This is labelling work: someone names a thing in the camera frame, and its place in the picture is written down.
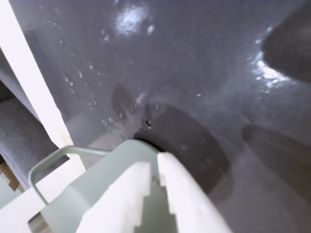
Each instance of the gray cushion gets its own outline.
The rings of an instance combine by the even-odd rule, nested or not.
[[[24,188],[30,187],[30,169],[57,149],[42,124],[16,98],[0,103],[0,154]],[[38,179],[67,160],[63,157]]]
[[[34,108],[31,106],[25,92],[21,88],[2,50],[0,50],[0,80],[16,96],[16,98],[18,98],[19,101],[24,104],[24,106],[35,116],[35,118],[39,120]]]

